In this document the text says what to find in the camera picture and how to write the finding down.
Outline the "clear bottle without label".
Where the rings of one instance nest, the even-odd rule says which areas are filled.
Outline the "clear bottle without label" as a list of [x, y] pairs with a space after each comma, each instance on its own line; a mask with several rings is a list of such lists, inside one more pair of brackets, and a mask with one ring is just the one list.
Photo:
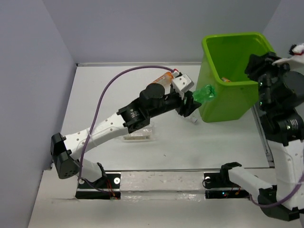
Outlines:
[[190, 116], [188, 116], [188, 120], [193, 124], [196, 124], [198, 122], [198, 119], [197, 119], [196, 115], [194, 115], [194, 114], [191, 114]]

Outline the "crushed green plastic bottle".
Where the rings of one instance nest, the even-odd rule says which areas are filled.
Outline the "crushed green plastic bottle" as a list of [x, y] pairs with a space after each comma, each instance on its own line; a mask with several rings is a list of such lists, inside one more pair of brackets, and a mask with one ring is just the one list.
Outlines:
[[203, 104], [205, 102], [212, 101], [214, 98], [216, 98], [217, 93], [214, 86], [205, 85], [204, 87], [195, 90], [192, 93], [192, 96], [194, 101]]

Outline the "small orange plastic bottle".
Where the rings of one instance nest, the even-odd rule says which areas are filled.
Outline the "small orange plastic bottle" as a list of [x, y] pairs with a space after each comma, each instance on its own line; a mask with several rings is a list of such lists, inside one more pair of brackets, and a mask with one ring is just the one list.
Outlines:
[[223, 82], [228, 82], [228, 83], [231, 82], [231, 80], [229, 80], [229, 79], [226, 78], [226, 77], [222, 77], [221, 80], [222, 80]]

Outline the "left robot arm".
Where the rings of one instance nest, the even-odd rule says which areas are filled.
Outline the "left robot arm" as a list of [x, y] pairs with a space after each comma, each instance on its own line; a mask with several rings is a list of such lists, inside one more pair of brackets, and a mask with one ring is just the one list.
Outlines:
[[173, 88], [166, 94], [160, 84], [150, 84], [140, 92], [138, 98], [118, 110], [93, 129], [87, 128], [63, 136], [56, 133], [51, 137], [50, 152], [60, 179], [77, 176], [93, 188], [100, 188], [107, 181], [107, 175], [100, 163], [82, 158], [87, 152], [111, 139], [133, 133], [150, 124], [153, 117], [171, 110], [181, 116], [192, 114], [201, 103], [195, 101], [193, 93], [180, 95]]

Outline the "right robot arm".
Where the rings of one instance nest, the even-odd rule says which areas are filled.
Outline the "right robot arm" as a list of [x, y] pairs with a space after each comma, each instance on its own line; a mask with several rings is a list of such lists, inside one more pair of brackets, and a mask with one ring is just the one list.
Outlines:
[[258, 83], [260, 118], [275, 164], [276, 184], [246, 171], [237, 162], [221, 166], [223, 186], [232, 183], [249, 193], [265, 215], [283, 221], [304, 219], [304, 120], [297, 106], [304, 101], [304, 76], [296, 68], [303, 54], [280, 58], [274, 52], [249, 57], [245, 73]]

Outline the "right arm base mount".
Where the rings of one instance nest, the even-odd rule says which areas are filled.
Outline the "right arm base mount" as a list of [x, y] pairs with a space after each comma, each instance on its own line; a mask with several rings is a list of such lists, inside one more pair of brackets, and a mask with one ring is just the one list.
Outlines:
[[223, 180], [219, 172], [204, 173], [202, 186], [205, 198], [212, 199], [249, 199], [249, 193], [237, 184]]

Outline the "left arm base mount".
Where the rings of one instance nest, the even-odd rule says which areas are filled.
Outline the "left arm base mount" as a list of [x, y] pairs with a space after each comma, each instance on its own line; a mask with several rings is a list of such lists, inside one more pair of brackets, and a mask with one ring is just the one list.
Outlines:
[[107, 178], [100, 187], [93, 183], [80, 180], [77, 184], [75, 197], [80, 200], [119, 200], [121, 198], [121, 173], [106, 172]]

